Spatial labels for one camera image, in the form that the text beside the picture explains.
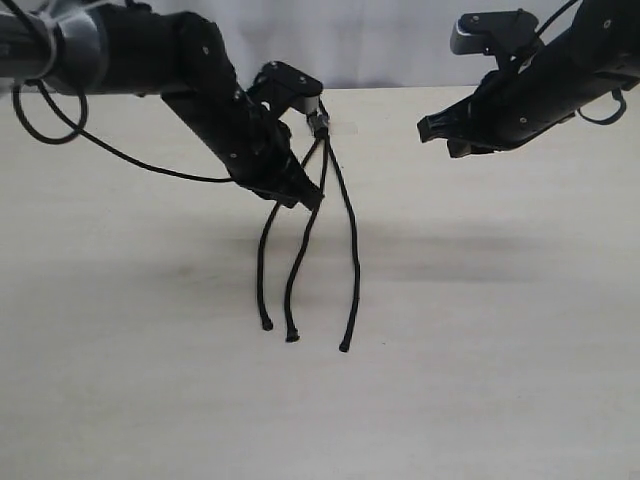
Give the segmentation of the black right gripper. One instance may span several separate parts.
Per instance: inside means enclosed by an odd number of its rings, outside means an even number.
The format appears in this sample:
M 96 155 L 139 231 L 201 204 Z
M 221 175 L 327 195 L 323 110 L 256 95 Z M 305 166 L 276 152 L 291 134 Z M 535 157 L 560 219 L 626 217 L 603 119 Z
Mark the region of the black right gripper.
M 422 143 L 447 140 L 451 158 L 513 150 L 624 83 L 620 73 L 579 66 L 563 34 L 518 75 L 475 91 L 451 112 L 424 116 L 417 130 Z

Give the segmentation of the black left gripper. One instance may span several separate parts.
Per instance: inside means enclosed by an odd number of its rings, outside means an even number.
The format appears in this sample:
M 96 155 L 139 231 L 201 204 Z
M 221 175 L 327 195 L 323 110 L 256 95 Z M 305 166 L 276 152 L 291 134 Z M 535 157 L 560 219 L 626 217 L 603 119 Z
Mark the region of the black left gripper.
M 282 128 L 239 85 L 216 23 L 185 12 L 174 23 L 183 88 L 163 102 L 222 161 L 232 181 L 292 209 L 320 207 L 324 193 L 292 154 Z

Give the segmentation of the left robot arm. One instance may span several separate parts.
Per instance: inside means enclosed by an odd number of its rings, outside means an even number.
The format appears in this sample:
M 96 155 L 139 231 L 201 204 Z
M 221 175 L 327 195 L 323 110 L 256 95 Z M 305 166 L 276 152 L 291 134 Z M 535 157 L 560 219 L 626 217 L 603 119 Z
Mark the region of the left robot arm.
M 321 193 L 294 155 L 280 116 L 283 86 L 240 85 L 218 25 L 145 3 L 7 2 L 1 15 L 1 89 L 23 87 L 85 102 L 98 95 L 157 96 L 222 162 L 229 182 L 286 207 L 314 208 Z

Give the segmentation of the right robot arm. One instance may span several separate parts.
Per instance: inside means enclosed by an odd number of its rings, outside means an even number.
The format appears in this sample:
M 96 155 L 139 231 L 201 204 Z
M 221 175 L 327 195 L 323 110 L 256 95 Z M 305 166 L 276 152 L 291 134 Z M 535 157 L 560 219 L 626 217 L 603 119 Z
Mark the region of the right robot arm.
M 451 158 L 516 150 L 611 94 L 639 83 L 639 4 L 582 1 L 549 43 L 524 10 L 470 12 L 454 24 L 451 51 L 495 58 L 469 96 L 420 119 L 421 142 L 443 139 Z

